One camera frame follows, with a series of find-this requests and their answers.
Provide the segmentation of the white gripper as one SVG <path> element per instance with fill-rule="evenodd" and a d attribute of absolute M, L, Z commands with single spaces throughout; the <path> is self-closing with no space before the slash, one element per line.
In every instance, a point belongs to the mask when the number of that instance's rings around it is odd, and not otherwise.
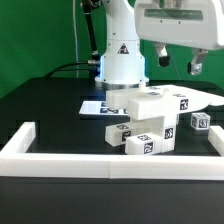
<path fill-rule="evenodd" d="M 207 50 L 224 48 L 224 0 L 136 0 L 134 15 L 139 38 L 155 42 L 160 67 L 170 64 L 164 43 L 193 48 L 190 75 L 202 72 Z"/>

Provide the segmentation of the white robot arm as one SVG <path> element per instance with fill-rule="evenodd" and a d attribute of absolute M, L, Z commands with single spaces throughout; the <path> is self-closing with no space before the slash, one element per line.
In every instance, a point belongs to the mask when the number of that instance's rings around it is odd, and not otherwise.
<path fill-rule="evenodd" d="M 91 12 L 104 7 L 106 51 L 97 52 Z M 93 57 L 99 61 L 98 84 L 136 85 L 147 82 L 140 42 L 154 43 L 161 67 L 169 65 L 168 44 L 192 49 L 187 72 L 198 75 L 208 52 L 224 48 L 224 0 L 82 0 L 91 35 Z"/>

